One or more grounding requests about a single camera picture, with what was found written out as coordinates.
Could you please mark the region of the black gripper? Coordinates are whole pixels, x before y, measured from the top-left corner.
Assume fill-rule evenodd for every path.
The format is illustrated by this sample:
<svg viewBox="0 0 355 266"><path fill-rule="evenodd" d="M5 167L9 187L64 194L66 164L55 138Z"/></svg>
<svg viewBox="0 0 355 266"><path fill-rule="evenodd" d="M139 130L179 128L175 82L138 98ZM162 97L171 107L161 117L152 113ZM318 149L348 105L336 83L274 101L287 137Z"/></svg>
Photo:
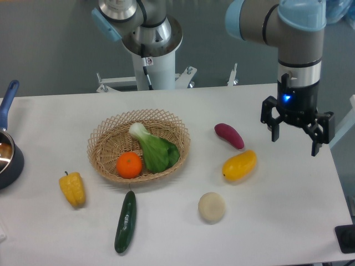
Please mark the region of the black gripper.
<svg viewBox="0 0 355 266"><path fill-rule="evenodd" d="M280 123L301 127L312 140L311 156L316 156L323 144L334 138L334 113L317 111L318 82L311 86L292 87L285 73L277 85L277 99L269 96L262 102L260 121L271 131L271 140L280 136ZM276 109L278 117L273 117Z"/></svg>

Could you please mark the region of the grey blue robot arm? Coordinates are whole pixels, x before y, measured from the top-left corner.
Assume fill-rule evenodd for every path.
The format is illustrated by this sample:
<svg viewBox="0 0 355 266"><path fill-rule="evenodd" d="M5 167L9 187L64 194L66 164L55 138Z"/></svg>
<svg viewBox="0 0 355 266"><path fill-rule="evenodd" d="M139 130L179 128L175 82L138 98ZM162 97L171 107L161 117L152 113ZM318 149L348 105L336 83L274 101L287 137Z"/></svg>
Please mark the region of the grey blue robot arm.
<svg viewBox="0 0 355 266"><path fill-rule="evenodd" d="M175 88L182 29L165 1L99 1L92 19L131 53L139 90ZM312 155L334 137L334 114L317 110L325 26L325 1L233 1L225 15L230 36L277 48L277 96L263 101L261 122L273 141L282 122L303 129Z"/></svg>

